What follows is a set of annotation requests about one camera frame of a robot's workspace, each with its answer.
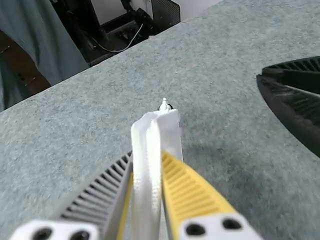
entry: black ventilated object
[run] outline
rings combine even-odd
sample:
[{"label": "black ventilated object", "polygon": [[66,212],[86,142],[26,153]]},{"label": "black ventilated object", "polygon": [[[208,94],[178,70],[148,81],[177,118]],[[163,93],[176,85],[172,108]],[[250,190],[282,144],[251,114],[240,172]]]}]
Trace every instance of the black ventilated object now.
[{"label": "black ventilated object", "polygon": [[162,32],[180,23],[180,6],[171,0],[151,0],[153,21]]},{"label": "black ventilated object", "polygon": [[320,157],[320,56],[265,67],[256,81],[276,117]]}]

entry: wooden furniture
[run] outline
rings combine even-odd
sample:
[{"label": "wooden furniture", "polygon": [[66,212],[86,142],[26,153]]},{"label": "wooden furniture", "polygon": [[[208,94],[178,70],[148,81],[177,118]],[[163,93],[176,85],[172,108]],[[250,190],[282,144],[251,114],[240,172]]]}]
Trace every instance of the wooden furniture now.
[{"label": "wooden furniture", "polygon": [[38,71],[29,54],[1,30],[0,55],[32,95],[51,87],[47,79]]}]

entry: white cable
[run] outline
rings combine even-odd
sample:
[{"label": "white cable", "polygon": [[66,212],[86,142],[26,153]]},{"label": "white cable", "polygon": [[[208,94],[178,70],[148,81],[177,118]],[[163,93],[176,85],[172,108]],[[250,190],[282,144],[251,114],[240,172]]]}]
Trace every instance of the white cable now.
[{"label": "white cable", "polygon": [[99,46],[100,48],[102,48],[103,50],[105,50],[105,51],[107,51],[107,52],[110,52],[110,53],[121,53],[121,52],[127,50],[127,49],[131,46],[132,42],[135,40],[135,38],[136,38],[137,35],[139,34],[140,30],[142,29],[143,25],[144,25],[144,24],[142,23],[141,26],[140,26],[140,28],[139,28],[139,30],[136,32],[136,34],[133,36],[133,38],[132,38],[131,41],[129,42],[128,46],[126,46],[126,47],[125,47],[124,49],[122,49],[122,50],[109,50],[109,49],[105,48],[104,46],[102,46],[100,43],[98,43],[98,41],[95,40],[93,37],[92,37],[92,39],[95,41],[96,44],[98,44],[98,46]]}]

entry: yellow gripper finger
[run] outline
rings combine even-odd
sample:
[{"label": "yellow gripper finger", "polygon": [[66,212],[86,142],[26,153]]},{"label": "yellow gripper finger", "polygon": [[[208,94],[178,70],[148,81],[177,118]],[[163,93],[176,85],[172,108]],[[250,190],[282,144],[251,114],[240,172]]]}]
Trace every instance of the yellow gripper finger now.
[{"label": "yellow gripper finger", "polygon": [[166,152],[162,155],[162,185],[173,240],[179,239],[179,225],[186,219],[236,212],[203,177]]}]

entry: felt surface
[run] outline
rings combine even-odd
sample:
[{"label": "felt surface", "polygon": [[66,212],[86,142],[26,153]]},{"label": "felt surface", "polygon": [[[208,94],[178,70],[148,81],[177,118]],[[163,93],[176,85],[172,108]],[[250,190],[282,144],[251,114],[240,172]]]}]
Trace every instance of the felt surface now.
[{"label": "felt surface", "polygon": [[269,110],[265,66],[320,54],[318,0],[224,0],[0,113],[0,239],[48,218],[131,148],[130,127],[179,109],[184,160],[265,239],[320,236],[319,159]]}]

